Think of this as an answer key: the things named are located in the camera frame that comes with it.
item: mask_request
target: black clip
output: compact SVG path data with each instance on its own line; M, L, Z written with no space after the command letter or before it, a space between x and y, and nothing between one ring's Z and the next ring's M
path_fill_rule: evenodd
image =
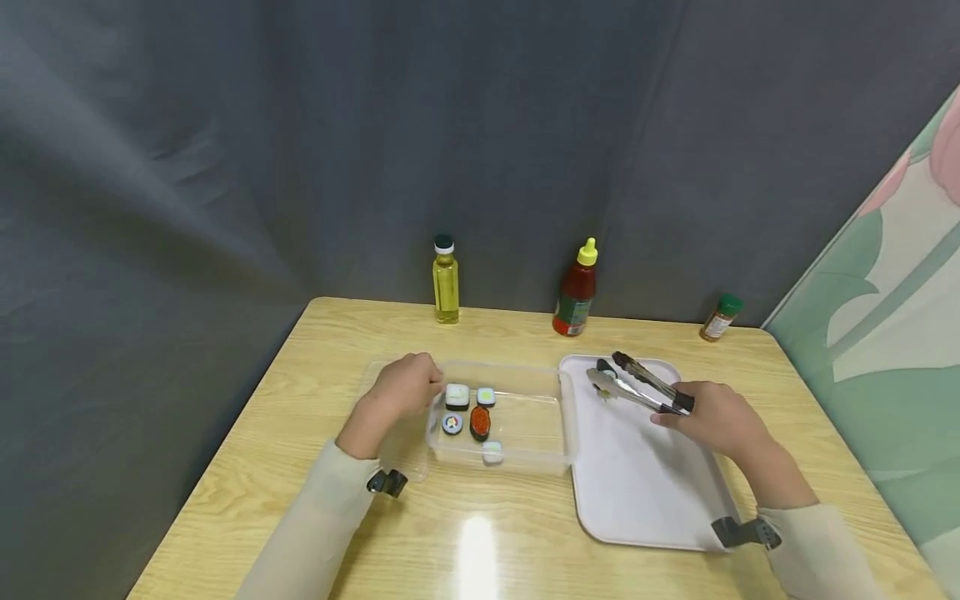
M767 550L773 550L782 542L770 523L759 517L741 524L732 516L724 516L710 525L725 548L735 548L745 543L759 543L766 546Z
M389 473L383 472L383 469L376 472L376 475L367 482L367 491L374 493L386 493L396 498L403 492L407 485L406 475L396 469L391 469Z

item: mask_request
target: clear plastic container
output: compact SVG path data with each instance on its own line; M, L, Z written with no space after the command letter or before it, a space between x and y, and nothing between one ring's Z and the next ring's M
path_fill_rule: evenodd
M389 363L375 360L367 366L358 396L370 389ZM470 387L470 407L459 413L464 418L463 431L451 436L440 427L440 419L447 412L444 396L440 395L428 411L407 417L394 427L380 449L384 469L395 468L410 481L423 481L429 471L427 447L444 463L525 473L563 475L576 459L577 409L567 373L467 361L439 366L447 383ZM490 409L489 440L502 444L503 461L499 465L484 464L483 449L469 432L469 411L476 406L478 388L493 388L496 393L496 404Z
M573 383L565 372L466 361L440 365L447 383L470 387L470 407L460 413L464 429L443 431L444 397L434 400L427 417L426 442L437 460L457 465L515 472L563 475L579 449ZM493 388L489 440L502 444L502 462L488 466L483 448L469 433L469 411L478 388Z

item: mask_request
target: pink flower pattern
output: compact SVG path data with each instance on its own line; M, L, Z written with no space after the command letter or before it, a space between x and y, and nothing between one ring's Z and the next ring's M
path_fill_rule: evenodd
M960 94L953 102L930 150L930 175L947 192L947 197L960 206Z
M897 193L897 190L900 189L900 184L903 183L903 177L906 175L906 170L909 166L910 149L908 148L907 151L903 153L903 156L894 163L893 168L890 169L890 172L883 178L880 185L876 187L874 193L860 206L859 216L862 217L869 212L877 210L890 200L890 198Z

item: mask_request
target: black bottle cap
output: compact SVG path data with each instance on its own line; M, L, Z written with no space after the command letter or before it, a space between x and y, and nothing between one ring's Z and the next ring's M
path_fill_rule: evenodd
M453 236L441 233L437 237L433 238L433 245L440 250L453 248Z

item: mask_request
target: jar label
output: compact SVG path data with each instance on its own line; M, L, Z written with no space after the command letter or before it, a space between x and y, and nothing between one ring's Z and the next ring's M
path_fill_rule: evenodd
M729 327L731 323L733 323L733 319L729 317L713 315L713 318L710 319L710 322L704 327L704 333L709 338L718 338L723 335L723 332L727 330L727 327Z
M570 325L569 335L576 335L584 328L592 303L593 299L575 300L570 296L561 295L560 300L557 301L554 316Z

